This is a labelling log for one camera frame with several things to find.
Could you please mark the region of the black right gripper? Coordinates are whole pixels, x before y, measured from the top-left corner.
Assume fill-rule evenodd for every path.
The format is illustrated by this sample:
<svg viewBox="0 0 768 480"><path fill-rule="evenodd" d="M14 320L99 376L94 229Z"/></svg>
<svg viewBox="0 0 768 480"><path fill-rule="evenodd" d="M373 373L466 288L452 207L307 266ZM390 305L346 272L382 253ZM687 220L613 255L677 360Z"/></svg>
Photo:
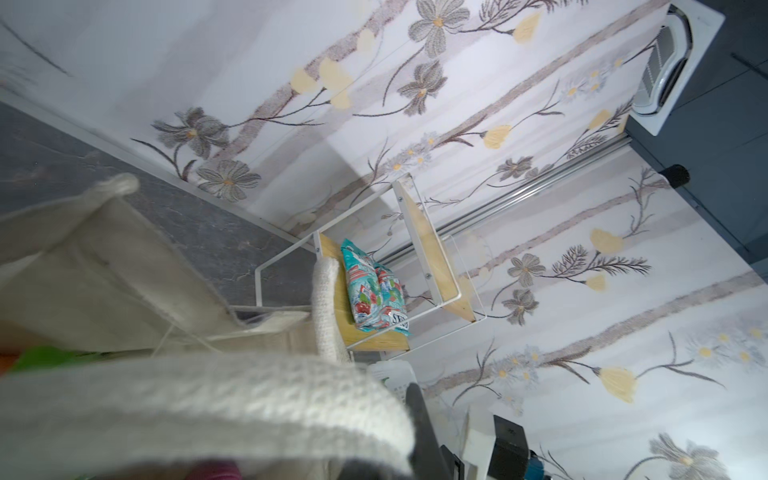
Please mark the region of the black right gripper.
<svg viewBox="0 0 768 480"><path fill-rule="evenodd" d="M497 480L523 480L530 449L524 428L494 415L495 441L487 476Z"/></svg>

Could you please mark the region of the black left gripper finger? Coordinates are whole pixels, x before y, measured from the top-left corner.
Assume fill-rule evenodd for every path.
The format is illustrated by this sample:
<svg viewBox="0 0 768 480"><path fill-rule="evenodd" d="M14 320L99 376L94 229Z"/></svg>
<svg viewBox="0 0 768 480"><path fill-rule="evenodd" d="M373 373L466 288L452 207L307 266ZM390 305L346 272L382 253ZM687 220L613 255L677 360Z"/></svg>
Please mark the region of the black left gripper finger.
<svg viewBox="0 0 768 480"><path fill-rule="evenodd" d="M406 406L415 428L415 446L409 457L413 479L450 480L451 472L440 450L422 391L416 383L406 389Z"/></svg>

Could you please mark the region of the white wooden shelf rack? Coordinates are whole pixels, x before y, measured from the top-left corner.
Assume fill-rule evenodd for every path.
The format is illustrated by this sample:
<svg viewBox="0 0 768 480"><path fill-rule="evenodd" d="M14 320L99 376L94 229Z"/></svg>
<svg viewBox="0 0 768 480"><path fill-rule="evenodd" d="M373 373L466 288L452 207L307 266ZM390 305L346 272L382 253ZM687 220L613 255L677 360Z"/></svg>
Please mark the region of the white wooden shelf rack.
<svg viewBox="0 0 768 480"><path fill-rule="evenodd" d="M485 319L472 280L454 261L458 246L439 234L412 175L395 180L311 230L254 271L257 306L264 272L300 249L337 269L331 288L335 325L349 352L395 357L423 347L416 326L441 312L463 326Z"/></svg>

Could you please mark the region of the cream canvas tote bag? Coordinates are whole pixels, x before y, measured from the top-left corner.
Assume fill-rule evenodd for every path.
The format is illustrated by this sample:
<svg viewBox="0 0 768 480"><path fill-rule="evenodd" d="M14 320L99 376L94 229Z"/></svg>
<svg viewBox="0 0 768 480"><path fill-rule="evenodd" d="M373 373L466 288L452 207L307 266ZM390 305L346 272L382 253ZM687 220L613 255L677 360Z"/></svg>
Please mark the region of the cream canvas tote bag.
<svg viewBox="0 0 768 480"><path fill-rule="evenodd" d="M1 219L2 344L98 355L2 376L2 477L188 471L206 460L274 479L347 464L411 476L411 414L338 347L211 344L236 318L127 202L138 186L121 174Z"/></svg>

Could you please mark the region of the white plastic basket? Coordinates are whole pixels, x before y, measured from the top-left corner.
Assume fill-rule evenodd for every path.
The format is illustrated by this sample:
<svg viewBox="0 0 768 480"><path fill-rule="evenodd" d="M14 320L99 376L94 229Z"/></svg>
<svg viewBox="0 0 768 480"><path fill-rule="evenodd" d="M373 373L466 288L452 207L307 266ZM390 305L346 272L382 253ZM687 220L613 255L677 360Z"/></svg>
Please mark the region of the white plastic basket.
<svg viewBox="0 0 768 480"><path fill-rule="evenodd" d="M403 403L407 399L408 387L417 383L412 366L403 360L376 362L368 365L366 371Z"/></svg>

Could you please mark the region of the red green candy bag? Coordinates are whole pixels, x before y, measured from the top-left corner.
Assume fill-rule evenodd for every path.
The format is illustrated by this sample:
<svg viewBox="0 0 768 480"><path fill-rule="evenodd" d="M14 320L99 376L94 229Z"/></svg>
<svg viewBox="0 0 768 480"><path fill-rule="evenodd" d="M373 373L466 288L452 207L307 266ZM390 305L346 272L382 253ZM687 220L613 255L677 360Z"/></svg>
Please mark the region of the red green candy bag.
<svg viewBox="0 0 768 480"><path fill-rule="evenodd" d="M355 326L364 332L387 328L389 323L382 314L384 305L374 261L349 239L342 243L340 251Z"/></svg>

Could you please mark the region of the Fox's candy bag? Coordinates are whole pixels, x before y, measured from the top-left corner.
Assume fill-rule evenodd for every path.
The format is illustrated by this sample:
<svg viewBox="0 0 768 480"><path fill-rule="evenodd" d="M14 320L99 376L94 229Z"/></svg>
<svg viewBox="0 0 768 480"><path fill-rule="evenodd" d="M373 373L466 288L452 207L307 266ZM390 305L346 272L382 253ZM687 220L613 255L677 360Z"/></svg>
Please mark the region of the Fox's candy bag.
<svg viewBox="0 0 768 480"><path fill-rule="evenodd" d="M382 327L394 326L396 332L408 336L410 331L402 284L384 265L376 264L375 268L382 299L380 312Z"/></svg>

